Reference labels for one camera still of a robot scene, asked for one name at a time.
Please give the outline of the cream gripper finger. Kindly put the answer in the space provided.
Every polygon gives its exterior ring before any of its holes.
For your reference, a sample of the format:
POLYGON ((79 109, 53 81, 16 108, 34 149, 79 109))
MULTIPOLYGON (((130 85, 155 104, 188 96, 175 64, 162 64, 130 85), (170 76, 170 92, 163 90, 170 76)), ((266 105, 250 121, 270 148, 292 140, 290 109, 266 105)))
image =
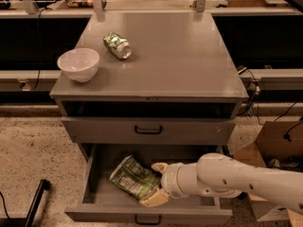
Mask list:
POLYGON ((165 170, 168 168, 168 164, 167 163, 155 163, 151 165, 151 168, 154 171, 160 172, 161 174, 163 174, 165 172, 165 170))
POLYGON ((142 198, 139 203, 146 207, 156 207, 169 201, 169 194, 161 188, 154 188, 151 193, 142 198))

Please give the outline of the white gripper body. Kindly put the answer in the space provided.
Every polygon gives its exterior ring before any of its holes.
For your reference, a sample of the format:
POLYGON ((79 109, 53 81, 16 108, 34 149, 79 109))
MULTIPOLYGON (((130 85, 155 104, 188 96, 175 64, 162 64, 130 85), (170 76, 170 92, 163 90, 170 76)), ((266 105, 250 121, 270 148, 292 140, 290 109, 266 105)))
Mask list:
POLYGON ((164 191, 173 199, 181 199, 185 193, 178 184, 178 171, 182 163, 164 164, 162 170, 161 186, 164 191))

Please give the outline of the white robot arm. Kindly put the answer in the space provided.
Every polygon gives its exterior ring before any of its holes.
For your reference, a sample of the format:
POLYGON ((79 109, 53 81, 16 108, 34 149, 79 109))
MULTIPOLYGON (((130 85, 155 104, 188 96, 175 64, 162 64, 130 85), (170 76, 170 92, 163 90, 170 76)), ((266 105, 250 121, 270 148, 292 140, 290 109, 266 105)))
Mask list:
POLYGON ((303 174, 276 168, 250 166, 220 153, 208 153, 191 164, 156 163, 160 184, 140 203, 163 205, 189 196, 235 198, 251 193, 297 214, 303 213, 303 174))

